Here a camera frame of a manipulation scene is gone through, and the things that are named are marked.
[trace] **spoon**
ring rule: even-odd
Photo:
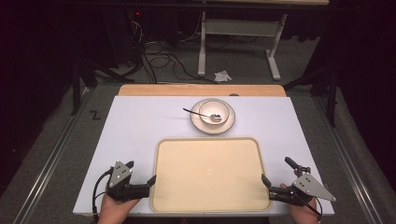
[[[196,115],[200,115],[200,116],[204,116],[204,117],[210,118],[212,121],[215,121],[215,122],[220,122],[221,121],[221,115],[219,115],[219,114],[212,114],[212,115],[208,116],[208,115],[203,115],[203,114],[200,114],[200,113],[197,113],[197,112],[193,112],[193,111],[188,110],[186,108],[183,108],[183,109],[185,111],[187,111],[187,112],[192,113],[192,114],[196,114]]]

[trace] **plate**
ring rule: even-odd
[[[191,110],[193,112],[199,113],[201,106],[207,102],[220,102],[220,103],[223,103],[225,106],[227,106],[228,111],[229,111],[229,116],[228,116],[227,120],[224,123],[213,125],[213,124],[209,124],[209,123],[202,121],[201,116],[190,113],[190,118],[191,118],[192,124],[198,130],[200,130],[204,133],[208,133],[208,134],[224,133],[224,132],[228,131],[229,129],[231,129],[233,127],[233,124],[235,123],[235,112],[233,111],[233,108],[229,104],[227,104],[226,102],[224,102],[222,100],[215,99],[215,98],[204,99],[204,100],[196,103],[192,107]]]

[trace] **white stand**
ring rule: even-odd
[[[215,20],[206,19],[206,12],[202,13],[201,48],[199,52],[198,76],[205,75],[206,34],[212,35],[253,35],[253,36],[272,36],[273,46],[266,51],[266,57],[270,65],[273,80],[279,81],[280,74],[277,70],[274,58],[283,27],[285,26],[287,14],[283,14],[280,21],[236,21],[236,20]]]

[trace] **beige tray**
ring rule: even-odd
[[[155,212],[263,211],[271,206],[253,138],[164,139],[156,159]]]

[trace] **gray carpet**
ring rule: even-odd
[[[206,78],[214,79],[214,73],[226,70],[233,80],[224,84],[285,84],[299,77],[309,61],[317,41],[300,43],[295,39],[284,40],[279,44],[276,61],[282,80],[274,82],[268,64],[263,58],[263,44],[267,39],[252,43],[233,42],[225,48],[221,42],[208,43]],[[164,47],[177,55],[191,74],[196,74],[198,47],[189,42],[178,49]],[[158,65],[166,63],[155,61]],[[127,68],[117,70],[122,73]],[[159,82],[190,82],[203,83],[202,80],[180,80],[177,77],[190,78],[183,74],[181,66],[174,70],[172,65],[155,69]],[[144,69],[132,76],[140,83],[149,83]],[[24,160],[20,170],[13,178],[5,194],[0,200],[0,223],[13,223],[20,212],[35,181],[46,166],[54,149],[61,152],[60,159],[55,162],[53,173],[49,173],[49,182],[44,183],[39,200],[34,203],[32,212],[26,215],[25,223],[91,223],[91,217],[76,216],[72,213],[78,196],[78,190],[90,165],[93,152],[106,122],[106,116],[114,96],[118,93],[120,83],[99,80],[96,89],[84,93],[84,102],[79,114],[70,117],[72,111],[72,92],[66,93],[63,103],[53,112],[44,125],[43,132],[37,138],[33,148]],[[313,98],[309,94],[309,86],[299,86],[287,94],[291,98],[299,121],[303,127],[306,141],[320,171],[322,180],[337,198],[333,203],[334,216],[324,217],[322,223],[380,223],[370,218],[361,197],[357,196],[353,177],[340,153],[340,142],[352,160],[354,168],[361,178],[364,188],[382,219],[383,223],[396,223],[392,208],[396,206],[394,191],[380,172],[364,141],[350,117],[347,106],[338,92],[335,110],[337,127],[330,128],[323,116],[321,102],[325,99]],[[92,119],[92,111],[97,111]],[[59,139],[68,122],[75,122],[74,128],[64,141]],[[262,219],[242,218],[240,223],[263,223]],[[270,223],[292,223],[289,217],[270,217]],[[146,223],[174,223],[178,219],[146,219]]]

